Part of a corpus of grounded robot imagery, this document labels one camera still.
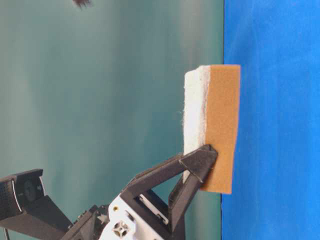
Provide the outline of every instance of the blue backdrop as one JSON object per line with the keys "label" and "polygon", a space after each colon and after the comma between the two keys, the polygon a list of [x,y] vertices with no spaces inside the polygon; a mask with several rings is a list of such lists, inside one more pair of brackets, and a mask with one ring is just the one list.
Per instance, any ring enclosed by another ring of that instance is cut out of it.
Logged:
{"label": "blue backdrop", "polygon": [[320,1],[226,0],[224,63],[241,64],[223,240],[320,238]]}

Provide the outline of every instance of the teal wall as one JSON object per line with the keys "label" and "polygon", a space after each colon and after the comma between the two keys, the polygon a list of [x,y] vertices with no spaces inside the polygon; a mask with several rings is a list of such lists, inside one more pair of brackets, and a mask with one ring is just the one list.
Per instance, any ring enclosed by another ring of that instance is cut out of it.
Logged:
{"label": "teal wall", "polygon": [[[181,152],[184,74],[222,63],[223,12],[223,0],[0,0],[0,177],[43,168],[74,220]],[[220,239],[220,212],[220,195],[199,192],[187,239]]]}

